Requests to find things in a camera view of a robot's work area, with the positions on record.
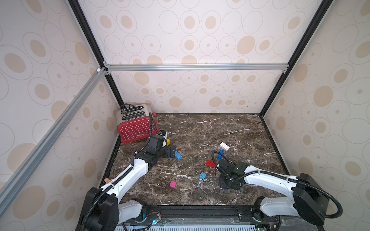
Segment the dark blue long lego brick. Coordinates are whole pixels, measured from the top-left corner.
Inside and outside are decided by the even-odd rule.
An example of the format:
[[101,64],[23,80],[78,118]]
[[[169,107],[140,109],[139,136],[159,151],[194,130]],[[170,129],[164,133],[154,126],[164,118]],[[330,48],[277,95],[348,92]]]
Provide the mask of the dark blue long lego brick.
[[222,149],[220,149],[220,150],[218,151],[217,159],[223,159],[223,158],[224,158],[224,156],[225,156],[225,151],[224,151],[224,150],[222,150]]

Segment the red long lego brick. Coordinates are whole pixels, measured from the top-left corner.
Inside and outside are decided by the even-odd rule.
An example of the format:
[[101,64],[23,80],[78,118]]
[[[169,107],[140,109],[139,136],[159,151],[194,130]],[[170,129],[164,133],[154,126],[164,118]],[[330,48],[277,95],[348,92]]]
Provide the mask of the red long lego brick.
[[206,161],[206,166],[216,168],[216,164],[211,160]]

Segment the white long lego brick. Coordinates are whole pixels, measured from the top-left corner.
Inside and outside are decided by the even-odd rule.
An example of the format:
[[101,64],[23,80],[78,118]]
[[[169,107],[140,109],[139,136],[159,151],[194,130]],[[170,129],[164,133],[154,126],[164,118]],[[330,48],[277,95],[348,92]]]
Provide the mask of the white long lego brick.
[[224,142],[221,142],[220,145],[219,145],[219,147],[222,150],[226,151],[226,152],[230,149],[230,147],[227,144],[225,144]]

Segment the pink square lego brick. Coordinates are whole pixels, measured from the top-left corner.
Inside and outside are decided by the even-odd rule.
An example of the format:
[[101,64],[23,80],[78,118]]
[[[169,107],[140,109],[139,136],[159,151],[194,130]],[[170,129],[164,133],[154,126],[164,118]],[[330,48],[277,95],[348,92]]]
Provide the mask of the pink square lego brick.
[[170,182],[170,187],[171,187],[171,188],[175,188],[175,187],[176,187],[176,185],[177,185],[177,182],[175,182],[175,181],[171,181],[171,182]]

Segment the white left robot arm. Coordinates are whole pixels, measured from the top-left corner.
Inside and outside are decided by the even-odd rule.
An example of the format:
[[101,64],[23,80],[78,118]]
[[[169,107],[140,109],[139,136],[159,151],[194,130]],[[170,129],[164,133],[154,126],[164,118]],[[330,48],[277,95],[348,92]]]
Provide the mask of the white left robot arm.
[[147,219],[147,203],[121,200],[128,190],[147,174],[161,158],[174,158],[176,147],[170,145],[165,131],[152,135],[144,148],[135,152],[131,164],[116,178],[100,188],[92,187],[85,196],[79,217],[78,231],[113,231],[130,219]]

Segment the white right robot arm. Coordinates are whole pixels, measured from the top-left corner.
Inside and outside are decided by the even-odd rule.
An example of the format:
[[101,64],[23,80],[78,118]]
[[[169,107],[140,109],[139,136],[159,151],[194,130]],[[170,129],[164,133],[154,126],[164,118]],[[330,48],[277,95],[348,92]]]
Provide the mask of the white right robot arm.
[[220,186],[223,189],[239,190],[243,185],[257,185],[283,195],[279,198],[258,197],[250,211],[255,221],[294,216],[323,226],[329,198],[311,176],[303,173],[299,176],[281,175],[225,159],[216,163],[216,169],[221,174]]

